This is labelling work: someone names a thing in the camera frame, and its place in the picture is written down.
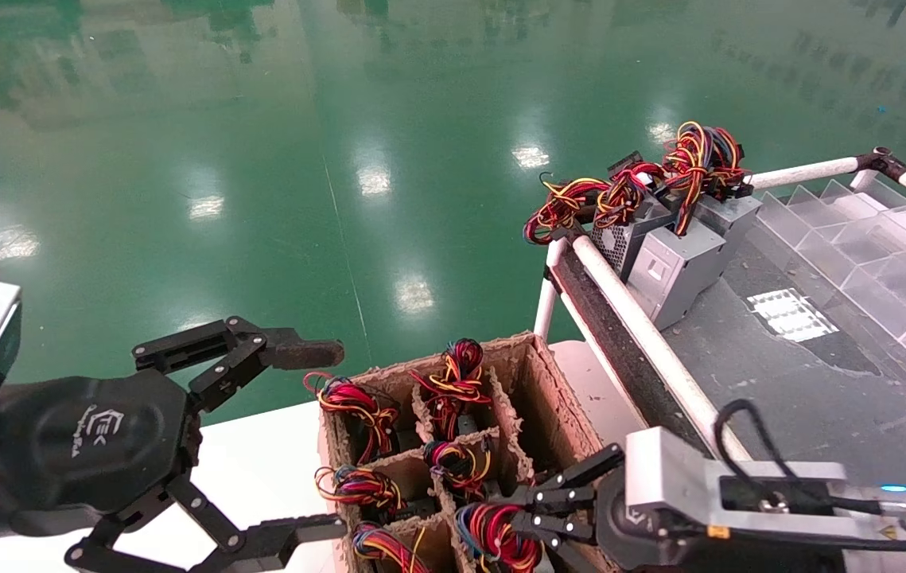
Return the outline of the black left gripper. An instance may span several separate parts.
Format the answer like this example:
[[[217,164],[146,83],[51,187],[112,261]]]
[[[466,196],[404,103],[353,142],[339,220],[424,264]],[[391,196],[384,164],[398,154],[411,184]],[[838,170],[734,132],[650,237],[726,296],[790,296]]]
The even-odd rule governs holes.
[[[182,571],[114,547],[172,501],[216,545],[191,572],[280,571],[299,545],[346,536],[335,513],[239,530],[187,477],[202,442],[196,410],[216,410],[267,368],[336,366],[341,341],[304,340],[295,329],[233,316],[143,342],[133,356],[141,372],[126,377],[70,376],[1,392],[0,536],[94,526],[64,555],[78,572]],[[189,394],[165,376],[203,364]]]

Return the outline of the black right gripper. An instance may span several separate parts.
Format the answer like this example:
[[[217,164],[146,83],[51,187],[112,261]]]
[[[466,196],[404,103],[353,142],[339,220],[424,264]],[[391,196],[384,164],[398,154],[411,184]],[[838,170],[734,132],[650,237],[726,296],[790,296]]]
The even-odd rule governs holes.
[[[540,541],[569,571],[609,572],[608,562],[593,548],[597,544],[626,572],[707,572],[700,552],[704,545],[692,537],[697,522],[669,505],[648,511],[628,507],[624,460],[620,445],[602,447],[540,485],[518,485],[500,503],[561,513],[596,501],[596,527],[573,517],[518,513],[513,518],[518,536]]]

